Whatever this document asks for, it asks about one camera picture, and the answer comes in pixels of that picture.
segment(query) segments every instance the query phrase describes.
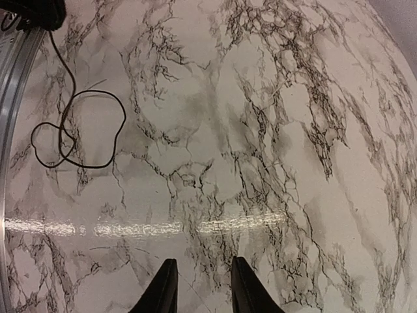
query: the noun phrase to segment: black object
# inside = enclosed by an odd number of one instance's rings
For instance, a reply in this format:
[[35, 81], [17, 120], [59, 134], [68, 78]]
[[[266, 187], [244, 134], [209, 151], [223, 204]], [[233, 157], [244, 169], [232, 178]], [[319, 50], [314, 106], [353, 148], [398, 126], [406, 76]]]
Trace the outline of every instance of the black object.
[[[233, 258], [231, 276], [234, 313], [285, 313], [244, 258]], [[130, 313], [177, 313], [177, 294], [177, 261], [167, 259]]]
[[5, 14], [1, 20], [0, 31], [8, 31], [18, 20], [19, 16], [17, 14]]
[[[53, 35], [52, 32], [49, 31], [48, 32], [50, 34], [50, 39], [51, 39], [51, 43], [53, 46], [53, 49], [55, 50], [55, 53], [58, 55], [59, 60], [61, 61], [61, 63], [63, 64], [63, 66], [65, 67], [66, 71], [68, 72], [68, 74], [70, 75], [71, 78], [71, 82], [72, 82], [72, 92], [71, 92], [71, 96], [70, 96], [70, 100], [68, 101], [68, 104], [65, 106], [64, 110], [63, 110], [63, 114], [61, 116], [61, 121], [59, 122], [59, 126], [54, 125], [50, 122], [42, 122], [37, 124], [37, 126], [35, 126], [35, 128], [32, 130], [31, 133], [31, 145], [33, 146], [33, 149], [35, 149], [35, 157], [38, 160], [39, 163], [41, 163], [41, 165], [43, 165], [46, 168], [56, 168], [58, 166], [60, 166], [63, 162], [68, 162], [71, 163], [72, 165], [78, 166], [79, 168], [85, 168], [85, 169], [100, 169], [100, 168], [106, 168], [108, 167], [115, 159], [116, 156], [116, 144], [117, 144], [117, 138], [119, 137], [119, 134], [122, 131], [123, 125], [126, 122], [126, 110], [124, 109], [124, 106], [122, 104], [122, 102], [120, 101], [119, 98], [117, 98], [116, 95], [114, 95], [113, 93], [110, 93], [109, 91], [105, 91], [105, 90], [98, 90], [98, 89], [86, 89], [86, 90], [82, 90], [77, 92], [77, 83], [76, 83], [76, 78], [74, 76], [74, 74], [71, 72], [70, 68], [68, 67], [68, 65], [65, 63], [63, 56], [61, 55], [61, 53], [59, 53], [58, 47], [53, 39]], [[71, 134], [67, 131], [67, 129], [65, 128], [65, 121], [68, 118], [68, 114], [70, 113], [70, 109], [74, 103], [74, 99], [84, 93], [99, 93], [99, 94], [103, 94], [103, 95], [107, 95], [110, 96], [111, 98], [113, 98], [114, 100], [116, 100], [116, 102], [119, 104], [119, 106], [122, 109], [123, 112], [123, 121], [118, 129], [118, 131], [116, 132], [115, 138], [113, 140], [113, 152], [111, 154], [110, 159], [102, 165], [84, 165], [84, 163], [79, 163], [76, 162], [72, 159], [69, 158], [69, 155], [71, 154], [71, 152], [76, 149], [77, 142], [75, 137], [71, 136]], [[34, 138], [35, 138], [35, 132], [42, 126], [44, 125], [48, 125], [51, 126], [53, 128], [56, 128], [58, 130], [58, 151], [59, 151], [59, 155], [61, 156], [61, 160], [57, 161], [56, 163], [53, 164], [46, 164], [45, 162], [41, 161], [41, 159], [38, 156], [38, 151], [36, 149], [35, 143], [34, 143]], [[72, 141], [72, 145], [70, 150], [65, 154], [63, 151], [63, 132], [71, 139]]]
[[0, 8], [22, 17], [18, 29], [40, 26], [47, 31], [55, 31], [66, 17], [64, 0], [0, 0]]
[[178, 269], [166, 259], [130, 313], [177, 313]]
[[234, 313], [285, 313], [272, 300], [248, 262], [236, 256], [232, 261], [232, 302]]

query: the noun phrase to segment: floor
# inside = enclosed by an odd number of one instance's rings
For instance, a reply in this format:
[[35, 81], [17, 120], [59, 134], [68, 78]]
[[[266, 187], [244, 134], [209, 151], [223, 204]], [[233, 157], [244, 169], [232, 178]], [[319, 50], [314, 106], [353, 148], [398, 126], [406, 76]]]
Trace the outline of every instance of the floor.
[[[71, 83], [45, 37], [6, 202], [16, 312], [128, 312], [166, 258], [179, 312], [231, 312], [244, 256], [287, 313], [417, 311], [417, 81], [364, 0], [73, 0], [54, 33], [78, 89], [127, 111], [106, 169], [35, 159]], [[74, 160], [122, 121], [79, 97]], [[57, 133], [35, 136], [55, 162]]]

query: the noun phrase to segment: black cable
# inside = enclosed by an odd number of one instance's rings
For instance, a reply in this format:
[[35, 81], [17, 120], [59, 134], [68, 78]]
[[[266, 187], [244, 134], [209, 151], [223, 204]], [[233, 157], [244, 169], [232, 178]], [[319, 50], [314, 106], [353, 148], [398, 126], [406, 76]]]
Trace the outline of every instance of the black cable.
[[15, 17], [11, 20], [10, 24], [8, 24], [7, 26], [5, 25], [5, 22], [7, 20], [10, 21], [9, 17], [13, 17], [12, 13], [7, 13], [3, 20], [1, 21], [0, 24], [0, 31], [8, 31], [10, 28], [12, 28], [12, 26], [16, 23], [16, 21], [18, 20], [19, 16], [16, 14]]
[[[57, 48], [57, 45], [56, 45], [56, 43], [55, 43], [55, 41], [53, 39], [53, 36], [52, 36], [52, 32], [49, 31], [48, 33], [49, 33], [50, 38], [51, 38], [51, 43], [52, 43], [53, 49], [55, 50], [55, 52], [56, 52], [59, 60], [61, 61], [61, 63], [65, 67], [66, 71], [68, 72], [68, 74], [71, 77], [71, 81], [72, 81], [72, 92], [71, 92], [70, 100], [68, 101], [68, 104], [65, 106], [65, 108], [63, 110], [63, 113], [62, 113], [62, 116], [61, 116], [61, 122], [59, 123], [59, 126], [54, 125], [54, 124], [49, 123], [49, 122], [43, 122], [43, 123], [37, 124], [37, 126], [32, 130], [32, 134], [31, 134], [31, 145], [35, 149], [36, 159], [39, 161], [39, 163], [41, 163], [41, 165], [43, 165], [46, 168], [56, 168], [56, 167], [60, 166], [64, 161], [67, 161], [68, 163], [71, 163], [71, 164], [73, 164], [75, 166], [78, 166], [80, 168], [86, 168], [86, 169], [105, 168], [105, 167], [109, 166], [113, 162], [113, 160], [115, 158], [117, 137], [119, 136], [119, 134], [120, 134], [120, 132], [121, 132], [121, 130], [123, 128], [123, 125], [126, 122], [126, 110], [124, 109], [124, 106], [123, 106], [122, 102], [120, 101], [120, 99], [117, 98], [117, 96], [115, 96], [113, 93], [110, 93], [109, 91], [97, 90], [97, 89], [87, 89], [87, 90], [83, 90], [83, 91], [80, 91], [80, 92], [77, 93], [77, 85], [76, 85], [76, 79], [74, 77], [74, 74], [71, 72], [71, 70], [69, 69], [68, 65], [65, 63], [62, 55], [59, 53], [59, 50]], [[103, 165], [84, 165], [84, 164], [75, 162], [75, 161], [71, 160], [70, 158], [68, 158], [69, 155], [71, 154], [71, 152], [76, 147], [77, 142], [76, 142], [76, 139], [74, 137], [72, 137], [68, 133], [67, 129], [64, 127], [64, 124], [65, 124], [65, 121], [66, 121], [66, 119], [68, 117], [68, 113], [70, 111], [71, 105], [74, 102], [74, 99], [76, 97], [84, 94], [84, 93], [102, 93], [102, 94], [111, 96], [112, 98], [114, 98], [119, 103], [119, 105], [120, 105], [120, 107], [122, 108], [122, 111], [123, 111], [123, 122], [120, 125], [120, 128], [117, 131], [117, 133], [115, 135], [114, 142], [113, 142], [113, 153], [111, 155], [111, 158], [108, 160], [108, 162], [105, 163], [105, 164], [103, 164]], [[58, 129], [58, 150], [59, 150], [59, 155], [62, 157], [62, 159], [60, 161], [58, 161], [57, 163], [54, 163], [52, 165], [43, 163], [43, 161], [41, 161], [39, 159], [38, 151], [36, 150], [36, 146], [33, 143], [33, 137], [35, 135], [36, 130], [38, 128], [44, 126], [44, 125], [49, 125], [49, 126], [52, 126], [53, 128]], [[69, 152], [67, 154], [64, 154], [63, 153], [63, 132], [65, 132], [65, 134], [72, 140], [72, 147], [71, 147], [71, 149], [69, 150]]]

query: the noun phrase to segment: metal frame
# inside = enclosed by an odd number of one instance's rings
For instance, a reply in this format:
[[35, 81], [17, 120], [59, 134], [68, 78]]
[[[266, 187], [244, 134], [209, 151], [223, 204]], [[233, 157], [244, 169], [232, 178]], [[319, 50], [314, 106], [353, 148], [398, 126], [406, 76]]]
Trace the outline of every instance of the metal frame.
[[[5, 11], [0, 12], [3, 18]], [[23, 90], [45, 30], [17, 31], [16, 25], [0, 34], [0, 312], [13, 312], [8, 285], [5, 249], [5, 195], [8, 160], [14, 125]]]

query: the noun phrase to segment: marble floor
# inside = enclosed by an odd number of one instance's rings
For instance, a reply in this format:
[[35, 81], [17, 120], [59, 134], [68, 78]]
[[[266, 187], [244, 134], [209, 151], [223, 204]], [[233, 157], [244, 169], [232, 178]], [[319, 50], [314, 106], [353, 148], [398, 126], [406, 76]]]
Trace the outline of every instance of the marble floor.
[[[78, 89], [127, 111], [103, 170], [43, 168], [68, 74], [45, 37], [6, 195], [15, 312], [128, 312], [166, 258], [179, 312], [231, 312], [244, 256], [287, 313], [417, 312], [417, 81], [364, 0], [73, 0], [55, 40]], [[122, 121], [79, 97], [74, 160]], [[57, 133], [35, 136], [56, 162]]]

